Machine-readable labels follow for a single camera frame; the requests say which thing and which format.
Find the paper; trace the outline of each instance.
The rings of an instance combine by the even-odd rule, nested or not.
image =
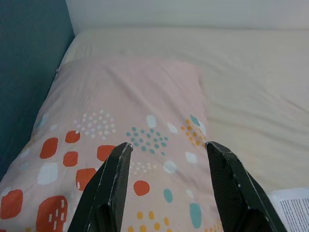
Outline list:
[[[288,232],[309,232],[309,188],[277,190],[268,197]]]

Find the bed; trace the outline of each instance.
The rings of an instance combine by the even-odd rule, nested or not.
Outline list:
[[[94,29],[74,39],[62,63],[122,55],[199,66],[211,139],[272,191],[308,185],[308,39],[308,31]]]

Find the bed sheet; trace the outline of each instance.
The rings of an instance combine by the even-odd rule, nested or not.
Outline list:
[[[211,139],[266,191],[308,186],[309,31],[113,28],[79,34],[63,63],[147,56],[198,65]]]

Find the teal wall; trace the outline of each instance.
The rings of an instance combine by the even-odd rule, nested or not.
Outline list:
[[[0,0],[0,179],[28,142],[73,38],[65,0]]]

